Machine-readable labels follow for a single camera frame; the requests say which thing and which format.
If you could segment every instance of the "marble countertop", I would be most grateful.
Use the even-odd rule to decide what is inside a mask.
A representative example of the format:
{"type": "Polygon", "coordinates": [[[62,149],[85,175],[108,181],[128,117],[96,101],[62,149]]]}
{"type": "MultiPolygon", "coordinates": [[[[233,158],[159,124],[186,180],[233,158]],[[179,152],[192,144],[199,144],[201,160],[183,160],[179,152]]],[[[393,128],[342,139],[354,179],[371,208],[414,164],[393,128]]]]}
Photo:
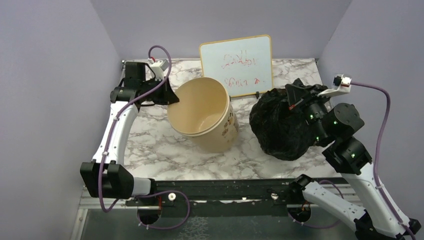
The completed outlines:
{"type": "MultiPolygon", "coordinates": [[[[282,88],[300,78],[305,85],[322,84],[317,65],[310,59],[275,59],[274,87],[282,88]]],[[[182,83],[202,76],[200,60],[173,59],[170,84],[174,91],[182,83]]],[[[312,146],[295,161],[282,161],[265,154],[249,125],[254,96],[233,98],[239,135],[223,153],[206,153],[177,133],[168,122],[167,106],[145,107],[135,119],[125,150],[125,168],[140,178],[156,180],[218,180],[339,177],[326,162],[322,147],[312,146]]]]}

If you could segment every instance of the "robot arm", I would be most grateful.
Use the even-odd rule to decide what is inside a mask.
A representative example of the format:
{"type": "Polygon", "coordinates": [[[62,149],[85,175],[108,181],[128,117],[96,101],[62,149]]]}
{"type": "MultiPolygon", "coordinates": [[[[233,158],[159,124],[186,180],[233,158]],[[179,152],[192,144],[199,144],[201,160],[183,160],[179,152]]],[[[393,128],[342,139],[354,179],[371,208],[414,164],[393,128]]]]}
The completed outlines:
{"type": "Polygon", "coordinates": [[[178,97],[172,91],[169,81],[166,81],[159,89],[129,105],[119,115],[129,102],[145,94],[160,84],[165,79],[164,71],[169,67],[168,60],[146,62],[125,62],[125,77],[119,86],[110,93],[110,115],[101,143],[92,157],[91,162],[83,162],[80,174],[84,180],[88,192],[94,198],[98,198],[99,172],[104,157],[104,169],[102,169],[101,188],[104,198],[128,199],[133,196],[144,196],[154,192],[155,181],[150,178],[133,177],[124,167],[124,153],[130,135],[130,130],[137,117],[142,103],[154,102],[158,105],[169,105],[179,102],[178,97]],[[150,69],[152,78],[146,79],[146,67],[150,69]],[[115,122],[112,133],[110,129],[115,122]]]}
{"type": "Polygon", "coordinates": [[[353,137],[363,125],[356,108],[347,103],[336,105],[330,112],[324,106],[330,97],[347,94],[351,78],[338,75],[334,79],[337,89],[326,89],[321,85],[304,87],[298,82],[285,86],[291,111],[302,112],[316,136],[315,144],[326,147],[323,155],[330,165],[347,180],[363,203],[363,207],[326,191],[306,175],[301,175],[290,184],[291,197],[306,200],[322,207],[339,218],[355,231],[359,240],[400,240],[409,232],[415,234],[421,225],[408,218],[396,205],[384,187],[378,187],[373,172],[372,158],[364,145],[353,137]],[[393,213],[382,196],[382,189],[397,211],[393,213]],[[402,219],[406,231],[398,220],[402,219]]]}

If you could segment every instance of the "cardboard bucket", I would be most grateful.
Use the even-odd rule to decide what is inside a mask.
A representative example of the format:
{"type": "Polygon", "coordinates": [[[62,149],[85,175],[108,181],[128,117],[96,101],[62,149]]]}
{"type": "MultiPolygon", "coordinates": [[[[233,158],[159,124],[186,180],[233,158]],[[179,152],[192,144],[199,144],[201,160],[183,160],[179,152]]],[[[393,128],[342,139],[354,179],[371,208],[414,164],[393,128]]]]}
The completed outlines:
{"type": "Polygon", "coordinates": [[[179,102],[167,110],[173,129],[210,153],[231,148],[239,133],[239,122],[228,92],[219,81],[195,78],[182,84],[175,94],[179,102]]]}

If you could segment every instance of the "screw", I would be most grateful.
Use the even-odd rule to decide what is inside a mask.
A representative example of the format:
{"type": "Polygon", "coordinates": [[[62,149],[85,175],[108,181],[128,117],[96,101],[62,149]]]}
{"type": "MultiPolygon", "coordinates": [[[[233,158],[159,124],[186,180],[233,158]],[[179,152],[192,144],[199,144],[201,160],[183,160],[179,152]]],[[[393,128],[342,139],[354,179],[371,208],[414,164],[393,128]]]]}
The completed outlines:
{"type": "Polygon", "coordinates": [[[174,201],[174,200],[175,200],[175,198],[177,198],[177,195],[175,195],[175,193],[173,193],[173,192],[171,192],[171,193],[168,195],[168,199],[169,199],[170,201],[174,201]]]}
{"type": "Polygon", "coordinates": [[[278,194],[277,193],[271,193],[271,198],[274,200],[278,199],[278,194]]]}

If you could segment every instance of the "black plastic bag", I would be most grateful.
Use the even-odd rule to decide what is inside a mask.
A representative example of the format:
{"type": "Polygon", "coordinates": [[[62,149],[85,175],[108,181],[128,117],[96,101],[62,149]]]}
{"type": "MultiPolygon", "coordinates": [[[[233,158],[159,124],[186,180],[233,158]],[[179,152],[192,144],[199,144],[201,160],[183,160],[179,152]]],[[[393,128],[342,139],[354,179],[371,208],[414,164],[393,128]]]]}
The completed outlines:
{"type": "MultiPolygon", "coordinates": [[[[300,79],[293,84],[304,86],[300,79]]],[[[315,141],[303,114],[289,111],[285,89],[264,93],[252,107],[249,124],[262,150],[280,160],[300,158],[315,141]]]]}

